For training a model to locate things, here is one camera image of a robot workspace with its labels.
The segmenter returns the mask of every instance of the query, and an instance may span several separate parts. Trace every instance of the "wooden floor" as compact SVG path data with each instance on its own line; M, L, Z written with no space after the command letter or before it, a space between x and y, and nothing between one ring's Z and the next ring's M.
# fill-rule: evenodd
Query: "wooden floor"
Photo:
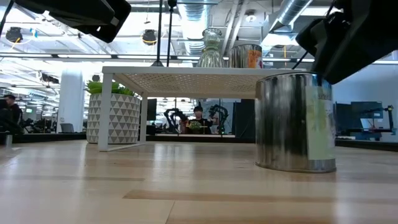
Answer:
M298 174L254 166L254 147L0 149L0 223L398 223L398 153L338 148L338 172Z

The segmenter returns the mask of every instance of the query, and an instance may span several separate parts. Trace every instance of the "wall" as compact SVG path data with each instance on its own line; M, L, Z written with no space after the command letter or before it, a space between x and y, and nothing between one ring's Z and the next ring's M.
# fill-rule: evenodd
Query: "wall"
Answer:
M386 60L396 59L391 56ZM333 101L350 103L351 101L381 101L383 107L392 105L394 127L398 127L398 67L396 65L370 65L358 73L333 85ZM389 127L388 114L384 112L381 122L376 126ZM382 134L382 141L397 141L398 136Z

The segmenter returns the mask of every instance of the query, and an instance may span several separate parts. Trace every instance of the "glass vase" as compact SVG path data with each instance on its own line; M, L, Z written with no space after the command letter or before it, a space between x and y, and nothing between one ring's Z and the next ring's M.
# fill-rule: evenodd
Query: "glass vase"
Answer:
M223 56L218 50L220 37L222 35L219 29L207 28L202 33L205 41L205 49L199 58L197 67L201 68L224 68Z

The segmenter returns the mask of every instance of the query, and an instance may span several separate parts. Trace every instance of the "dark hair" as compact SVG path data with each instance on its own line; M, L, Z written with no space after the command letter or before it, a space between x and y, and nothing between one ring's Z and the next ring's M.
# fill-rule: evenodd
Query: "dark hair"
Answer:
M201 106L196 106L196 107L193 109L193 112L196 112L196 111L203 112L203 108L202 108Z
M4 98L10 98L12 100L16 99L16 97L14 95L11 95L11 94L5 95Z

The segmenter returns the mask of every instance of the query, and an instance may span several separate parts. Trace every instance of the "white triangle pattern planter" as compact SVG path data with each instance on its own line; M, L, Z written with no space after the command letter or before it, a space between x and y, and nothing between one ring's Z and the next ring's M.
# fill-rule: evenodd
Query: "white triangle pattern planter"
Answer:
M108 144L133 144L138 140L140 99L112 93ZM88 107L87 141L98 143L101 94L92 94Z

